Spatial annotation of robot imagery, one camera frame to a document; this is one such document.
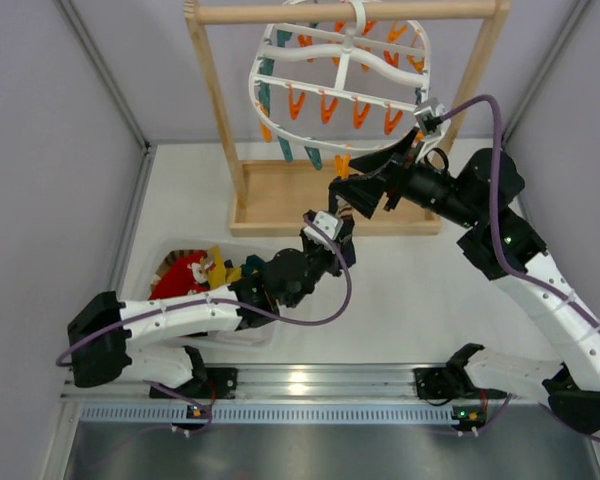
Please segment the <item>dark navy sock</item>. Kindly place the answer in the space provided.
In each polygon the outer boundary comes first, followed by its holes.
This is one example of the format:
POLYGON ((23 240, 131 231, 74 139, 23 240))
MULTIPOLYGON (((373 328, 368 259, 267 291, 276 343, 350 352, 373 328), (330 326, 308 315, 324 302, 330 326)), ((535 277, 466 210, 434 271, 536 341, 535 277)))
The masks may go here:
POLYGON ((353 243, 353 232, 355 227, 354 209, 344 199, 337 195, 329 197, 329 212, 342 221, 337 244, 344 258, 346 266, 351 268, 356 263, 356 252, 353 243))

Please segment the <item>teal sock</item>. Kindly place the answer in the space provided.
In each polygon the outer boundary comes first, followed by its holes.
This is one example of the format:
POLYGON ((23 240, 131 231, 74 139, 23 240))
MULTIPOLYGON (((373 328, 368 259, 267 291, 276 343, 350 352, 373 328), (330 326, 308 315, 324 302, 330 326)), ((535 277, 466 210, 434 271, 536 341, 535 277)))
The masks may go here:
POLYGON ((254 274, 261 274, 266 269, 266 261, 256 254, 248 255, 240 266, 241 277, 246 278, 254 274))

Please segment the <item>white round clip hanger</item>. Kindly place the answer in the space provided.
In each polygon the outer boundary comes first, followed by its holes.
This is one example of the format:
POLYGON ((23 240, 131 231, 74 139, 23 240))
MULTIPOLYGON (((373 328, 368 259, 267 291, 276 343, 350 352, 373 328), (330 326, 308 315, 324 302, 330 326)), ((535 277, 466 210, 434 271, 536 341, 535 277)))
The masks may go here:
POLYGON ((350 120, 389 146, 429 97, 431 43, 416 20, 377 21, 354 4, 347 21, 276 21, 265 27, 248 88, 262 136, 279 143, 286 160, 293 147, 309 157, 325 151, 362 153, 368 146, 340 133, 309 132, 296 121, 314 110, 318 126, 350 120))

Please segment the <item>mustard sock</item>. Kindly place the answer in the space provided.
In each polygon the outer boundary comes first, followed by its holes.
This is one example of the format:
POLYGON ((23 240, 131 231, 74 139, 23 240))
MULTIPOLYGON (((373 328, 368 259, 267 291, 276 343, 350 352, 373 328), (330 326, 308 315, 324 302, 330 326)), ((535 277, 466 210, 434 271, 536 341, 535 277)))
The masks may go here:
POLYGON ((242 278, 242 269, 234 267, 230 260, 225 260, 219 246, 213 246, 206 251, 204 270, 212 290, 242 278))

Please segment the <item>red sock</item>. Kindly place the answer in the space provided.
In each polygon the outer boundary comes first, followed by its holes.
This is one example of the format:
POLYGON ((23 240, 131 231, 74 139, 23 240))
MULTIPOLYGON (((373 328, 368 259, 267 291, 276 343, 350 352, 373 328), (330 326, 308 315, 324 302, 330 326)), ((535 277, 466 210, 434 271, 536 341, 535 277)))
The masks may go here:
POLYGON ((210 285, 204 270, 205 250, 178 260, 169 272, 151 290, 149 299, 168 299, 209 291, 210 285))

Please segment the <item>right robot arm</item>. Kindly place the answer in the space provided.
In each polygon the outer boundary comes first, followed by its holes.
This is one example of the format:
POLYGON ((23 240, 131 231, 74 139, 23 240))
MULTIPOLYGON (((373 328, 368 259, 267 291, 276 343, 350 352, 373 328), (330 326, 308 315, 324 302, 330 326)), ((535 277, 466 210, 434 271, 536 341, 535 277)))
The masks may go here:
POLYGON ((481 148, 458 175, 436 168, 410 132, 394 145, 350 161, 332 196, 371 218, 381 199, 393 210, 406 199, 463 228, 457 244, 469 263, 509 295, 559 358, 531 360, 469 343, 423 375, 422 399, 513 394, 548 408, 573 430, 600 431, 600 320, 580 304, 546 243, 510 204, 525 182, 504 152, 481 148))

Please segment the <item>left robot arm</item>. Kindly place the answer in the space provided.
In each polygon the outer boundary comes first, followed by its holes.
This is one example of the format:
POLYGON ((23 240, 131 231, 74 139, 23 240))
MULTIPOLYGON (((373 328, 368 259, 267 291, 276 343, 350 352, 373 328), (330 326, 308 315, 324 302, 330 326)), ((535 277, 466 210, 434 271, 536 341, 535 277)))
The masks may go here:
POLYGON ((350 275, 354 224, 317 222, 300 232, 301 249, 278 251, 263 266, 221 287, 168 299, 123 301, 113 291, 94 296, 69 323, 69 349, 57 363, 72 370, 79 388, 118 379, 183 391, 207 379, 200 352, 171 345, 188 335, 239 332, 283 321, 326 274, 350 275))

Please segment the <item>wooden hanger stand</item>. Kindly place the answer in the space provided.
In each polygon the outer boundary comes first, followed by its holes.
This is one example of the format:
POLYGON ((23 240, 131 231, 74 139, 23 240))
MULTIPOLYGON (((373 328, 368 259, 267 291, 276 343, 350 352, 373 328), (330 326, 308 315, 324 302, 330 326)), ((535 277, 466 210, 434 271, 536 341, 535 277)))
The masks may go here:
MULTIPOLYGON (((337 154, 325 151, 309 157, 302 147, 293 147, 292 160, 242 160, 238 156, 229 114, 207 35, 210 25, 263 25, 276 21, 347 21, 358 16, 357 1, 317 3, 287 1, 279 5, 203 6, 188 1, 184 18, 205 78, 220 142, 231 175, 234 199, 229 221, 237 237, 283 237, 298 223, 299 214, 325 195, 327 181, 346 172, 349 161, 362 153, 337 154)), ((426 20, 481 21, 461 83, 457 101, 467 100, 481 80, 508 16, 506 1, 360 1, 362 12, 377 21, 426 20)))

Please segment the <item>white plastic basket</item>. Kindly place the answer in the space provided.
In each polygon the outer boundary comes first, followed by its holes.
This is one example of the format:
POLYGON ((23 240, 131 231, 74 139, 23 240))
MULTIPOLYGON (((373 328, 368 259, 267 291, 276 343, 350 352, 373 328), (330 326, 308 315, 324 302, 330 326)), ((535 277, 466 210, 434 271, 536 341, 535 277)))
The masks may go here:
MULTIPOLYGON (((258 247, 245 243, 220 242, 205 239, 167 239, 154 247, 148 255, 145 265, 142 267, 141 275, 136 281, 131 295, 136 299, 149 299, 151 289, 150 282, 159 264, 172 250, 205 250, 213 246, 221 248, 225 260, 230 260, 234 267, 240 267, 246 257, 256 254, 268 260, 274 256, 275 250, 270 247, 258 247)), ((237 332, 211 331, 209 333, 196 333, 179 338, 183 345, 191 345, 197 348, 216 348, 225 350, 236 350, 255 352, 268 347, 275 336, 276 325, 269 323, 256 329, 247 329, 237 332)))

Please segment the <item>brown striped sock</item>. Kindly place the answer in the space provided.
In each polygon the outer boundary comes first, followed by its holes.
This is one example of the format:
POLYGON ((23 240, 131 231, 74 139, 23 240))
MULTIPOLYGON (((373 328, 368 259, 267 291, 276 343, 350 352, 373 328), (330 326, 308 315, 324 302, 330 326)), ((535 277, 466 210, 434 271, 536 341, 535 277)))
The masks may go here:
POLYGON ((169 272, 173 265, 181 258, 187 257, 196 253, 194 249, 172 250, 162 260, 153 274, 150 282, 150 289, 153 290, 159 281, 169 272))

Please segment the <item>aluminium rail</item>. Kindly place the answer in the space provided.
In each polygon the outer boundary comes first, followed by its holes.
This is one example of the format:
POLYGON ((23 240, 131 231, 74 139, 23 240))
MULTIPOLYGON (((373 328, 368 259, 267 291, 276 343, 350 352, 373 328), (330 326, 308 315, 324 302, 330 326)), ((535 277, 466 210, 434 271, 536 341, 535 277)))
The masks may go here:
POLYGON ((115 380, 79 388, 67 380, 61 398, 92 422, 412 425, 469 431, 485 424, 504 399, 454 400, 436 406, 416 395, 414 370, 428 365, 242 365, 232 399, 153 399, 146 381, 115 380))

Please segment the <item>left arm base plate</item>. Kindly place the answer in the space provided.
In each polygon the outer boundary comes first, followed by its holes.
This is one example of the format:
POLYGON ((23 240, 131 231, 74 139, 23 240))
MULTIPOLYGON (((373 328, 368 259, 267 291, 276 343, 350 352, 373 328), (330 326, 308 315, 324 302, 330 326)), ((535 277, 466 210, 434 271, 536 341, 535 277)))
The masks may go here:
POLYGON ((149 387, 149 397, 153 399, 193 399, 212 400, 232 399, 238 386, 238 370, 236 368, 212 367, 200 373, 193 371, 192 378, 184 384, 173 388, 176 396, 165 393, 146 382, 149 387))

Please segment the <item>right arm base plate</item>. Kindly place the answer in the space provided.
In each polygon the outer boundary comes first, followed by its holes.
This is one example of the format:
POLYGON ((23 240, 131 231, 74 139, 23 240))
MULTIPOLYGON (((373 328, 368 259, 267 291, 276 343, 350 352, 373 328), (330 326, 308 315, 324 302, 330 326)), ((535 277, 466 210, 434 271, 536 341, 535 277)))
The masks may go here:
POLYGON ((500 390, 481 390, 465 373, 449 367, 417 368, 414 376, 417 397, 436 406, 454 400, 500 400, 507 396, 500 390))

